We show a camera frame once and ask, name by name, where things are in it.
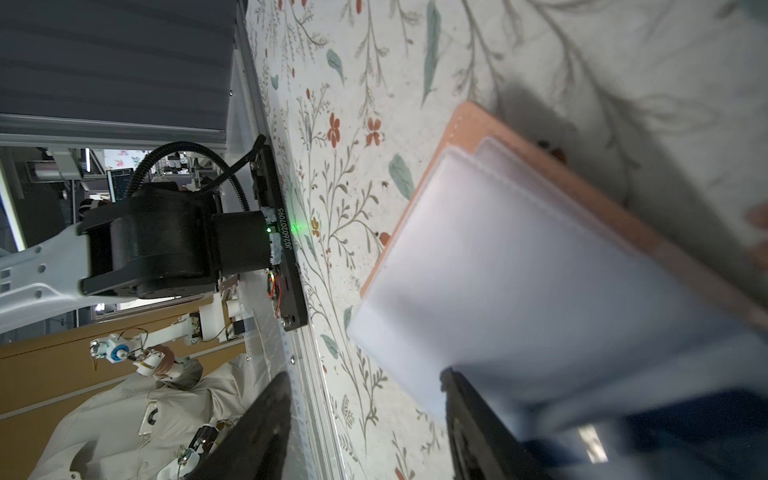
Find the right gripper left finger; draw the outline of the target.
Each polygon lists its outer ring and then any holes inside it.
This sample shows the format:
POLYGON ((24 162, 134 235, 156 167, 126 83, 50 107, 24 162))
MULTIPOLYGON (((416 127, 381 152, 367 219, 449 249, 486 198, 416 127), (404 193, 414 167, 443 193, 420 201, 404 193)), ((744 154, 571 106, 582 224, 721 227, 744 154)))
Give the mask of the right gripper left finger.
POLYGON ((277 374, 222 444, 190 477, 209 480, 280 479, 291 430, 292 391, 286 372, 277 374))

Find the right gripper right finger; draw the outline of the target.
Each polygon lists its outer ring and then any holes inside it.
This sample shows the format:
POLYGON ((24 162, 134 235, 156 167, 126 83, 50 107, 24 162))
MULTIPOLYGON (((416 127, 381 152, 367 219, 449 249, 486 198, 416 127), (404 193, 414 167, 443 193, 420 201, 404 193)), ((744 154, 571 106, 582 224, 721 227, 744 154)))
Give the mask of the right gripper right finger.
POLYGON ((549 477, 462 373, 447 368, 440 382, 446 394, 447 434, 457 479, 549 477))

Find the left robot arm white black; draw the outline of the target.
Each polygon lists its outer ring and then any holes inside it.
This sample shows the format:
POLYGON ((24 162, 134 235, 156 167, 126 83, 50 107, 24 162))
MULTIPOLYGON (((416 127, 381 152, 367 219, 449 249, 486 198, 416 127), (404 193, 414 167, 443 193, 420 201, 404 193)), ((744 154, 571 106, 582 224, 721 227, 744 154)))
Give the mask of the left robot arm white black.
POLYGON ((184 297, 272 265, 259 211, 223 213, 212 193, 145 186, 1 259, 1 330, 99 303, 184 297))

